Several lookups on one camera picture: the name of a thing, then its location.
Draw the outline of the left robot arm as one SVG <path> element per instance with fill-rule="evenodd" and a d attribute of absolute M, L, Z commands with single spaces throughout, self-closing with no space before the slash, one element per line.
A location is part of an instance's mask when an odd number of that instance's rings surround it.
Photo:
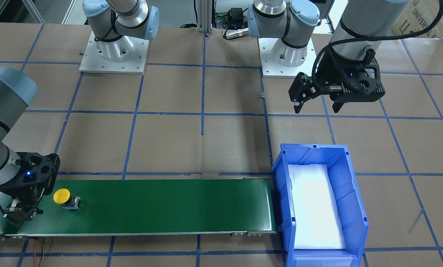
<path fill-rule="evenodd" d="M 289 88 L 294 111 L 321 95 L 333 101 L 338 113 L 345 103 L 375 102 L 385 95 L 380 66 L 375 58 L 382 41 L 421 36 L 443 16 L 443 0 L 433 22 L 419 32 L 389 36 L 406 0 L 350 0 L 330 42 L 318 52 L 311 74 L 300 72 Z M 319 24 L 321 12 L 309 0 L 255 0 L 247 9 L 249 34 L 254 38 L 276 38 L 275 60 L 287 67 L 302 64 L 307 44 Z"/>

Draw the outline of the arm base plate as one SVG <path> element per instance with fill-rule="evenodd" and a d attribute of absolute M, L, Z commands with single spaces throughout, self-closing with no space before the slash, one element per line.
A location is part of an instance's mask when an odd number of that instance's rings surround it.
<path fill-rule="evenodd" d="M 299 72 L 311 76 L 316 52 L 312 39 L 306 47 L 286 47 L 279 38 L 258 39 L 262 75 L 267 78 L 295 78 Z"/>
<path fill-rule="evenodd" d="M 95 41 L 91 33 L 79 71 L 94 74 L 143 74 L 149 40 L 123 36 L 114 42 Z"/>

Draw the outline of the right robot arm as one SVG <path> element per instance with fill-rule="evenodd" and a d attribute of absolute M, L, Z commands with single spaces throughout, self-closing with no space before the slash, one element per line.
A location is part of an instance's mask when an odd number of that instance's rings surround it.
<path fill-rule="evenodd" d="M 104 60 L 129 59 L 136 51 L 134 38 L 157 36 L 160 12 L 145 0 L 84 0 L 82 8 Z M 52 193 L 61 163 L 56 153 L 14 152 L 3 143 L 37 92 L 26 74 L 0 67 L 0 212 L 16 226 L 43 213 L 38 205 Z"/>

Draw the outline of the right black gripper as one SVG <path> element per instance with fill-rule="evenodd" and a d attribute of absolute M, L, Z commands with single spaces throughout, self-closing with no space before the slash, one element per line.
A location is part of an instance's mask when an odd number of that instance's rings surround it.
<path fill-rule="evenodd" d="M 43 213 L 38 205 L 43 196 L 53 192 L 61 160 L 56 153 L 44 156 L 18 152 L 17 155 L 9 161 L 14 175 L 8 176 L 8 181 L 0 181 L 0 192 L 11 196 L 13 201 L 6 208 L 0 204 L 0 212 L 5 219 L 32 220 Z"/>

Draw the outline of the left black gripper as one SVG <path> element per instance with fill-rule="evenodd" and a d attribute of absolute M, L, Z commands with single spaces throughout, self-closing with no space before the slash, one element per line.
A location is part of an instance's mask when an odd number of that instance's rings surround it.
<path fill-rule="evenodd" d="M 344 103 L 375 102 L 385 95 L 380 78 L 376 51 L 366 47 L 365 56 L 359 60 L 346 59 L 332 47 L 324 47 L 315 60 L 318 68 L 315 77 L 299 72 L 289 88 L 294 111 L 300 113 L 304 103 L 320 95 L 329 95 L 334 113 Z"/>

